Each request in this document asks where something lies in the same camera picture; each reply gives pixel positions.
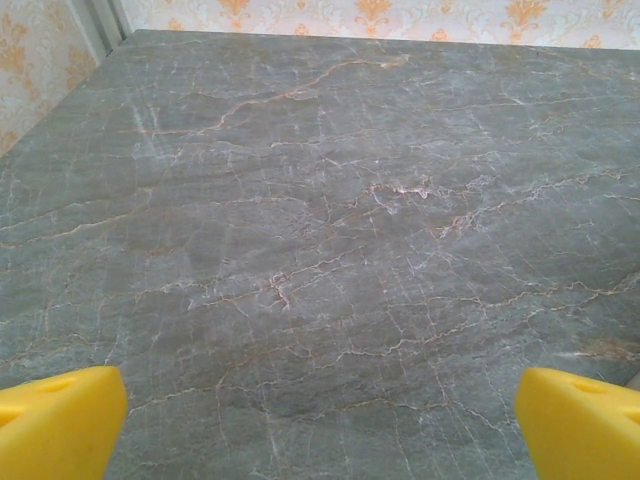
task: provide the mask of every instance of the wallpaper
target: wallpaper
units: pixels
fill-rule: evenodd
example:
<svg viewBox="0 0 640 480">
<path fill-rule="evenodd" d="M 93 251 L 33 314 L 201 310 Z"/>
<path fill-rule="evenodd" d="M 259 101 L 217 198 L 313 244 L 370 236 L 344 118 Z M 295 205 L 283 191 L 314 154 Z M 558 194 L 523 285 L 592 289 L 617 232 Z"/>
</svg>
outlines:
<svg viewBox="0 0 640 480">
<path fill-rule="evenodd" d="M 122 0 L 133 30 L 640 48 L 640 0 Z M 96 66 L 68 0 L 0 2 L 0 156 Z"/>
<path fill-rule="evenodd" d="M 95 66 L 66 0 L 0 2 L 0 156 Z"/>
<path fill-rule="evenodd" d="M 638 0 L 127 0 L 133 30 L 640 48 Z"/>
</svg>

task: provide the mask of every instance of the countertop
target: countertop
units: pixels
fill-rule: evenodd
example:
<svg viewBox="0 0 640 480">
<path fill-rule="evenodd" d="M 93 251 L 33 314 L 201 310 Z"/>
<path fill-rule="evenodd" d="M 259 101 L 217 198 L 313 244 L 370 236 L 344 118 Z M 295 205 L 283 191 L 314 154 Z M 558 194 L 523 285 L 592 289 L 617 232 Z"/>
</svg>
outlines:
<svg viewBox="0 0 640 480">
<path fill-rule="evenodd" d="M 0 388 L 116 365 L 107 478 L 535 478 L 640 360 L 640 52 L 138 31 L 0 160 Z"/>
</svg>

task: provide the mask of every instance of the yellow plastic part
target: yellow plastic part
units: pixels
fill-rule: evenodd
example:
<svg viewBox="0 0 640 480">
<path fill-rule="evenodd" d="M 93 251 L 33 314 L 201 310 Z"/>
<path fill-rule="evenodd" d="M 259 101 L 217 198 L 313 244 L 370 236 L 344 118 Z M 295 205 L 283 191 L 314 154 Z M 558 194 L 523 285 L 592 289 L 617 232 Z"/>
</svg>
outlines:
<svg viewBox="0 0 640 480">
<path fill-rule="evenodd" d="M 0 478 L 102 478 L 126 410 L 122 377 L 113 367 L 1 390 Z"/>
<path fill-rule="evenodd" d="M 540 480 L 640 478 L 640 392 L 530 368 L 516 414 Z"/>
</svg>

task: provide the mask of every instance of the gray marble slab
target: gray marble slab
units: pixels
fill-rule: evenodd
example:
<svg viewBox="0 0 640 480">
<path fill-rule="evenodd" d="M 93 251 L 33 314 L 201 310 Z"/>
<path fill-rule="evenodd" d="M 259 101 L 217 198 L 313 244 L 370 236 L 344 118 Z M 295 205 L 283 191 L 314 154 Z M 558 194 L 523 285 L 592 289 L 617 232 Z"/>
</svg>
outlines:
<svg viewBox="0 0 640 480">
<path fill-rule="evenodd" d="M 134 479 L 534 478 L 640 359 L 640 53 L 138 31 L 0 164 L 0 387 L 116 365 Z"/>
</svg>

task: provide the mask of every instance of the wall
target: wall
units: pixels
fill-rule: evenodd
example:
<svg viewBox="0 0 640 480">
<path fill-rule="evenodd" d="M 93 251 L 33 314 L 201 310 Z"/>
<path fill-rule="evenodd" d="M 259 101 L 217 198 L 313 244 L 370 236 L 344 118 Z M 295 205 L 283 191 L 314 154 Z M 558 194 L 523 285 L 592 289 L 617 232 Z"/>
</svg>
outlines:
<svg viewBox="0 0 640 480">
<path fill-rule="evenodd" d="M 96 65 L 66 0 L 0 2 L 0 156 Z"/>
<path fill-rule="evenodd" d="M 0 156 L 96 66 L 73 0 L 0 5 Z M 122 0 L 138 28 L 640 48 L 636 0 Z"/>
<path fill-rule="evenodd" d="M 127 0 L 138 28 L 640 48 L 637 0 Z"/>
</svg>

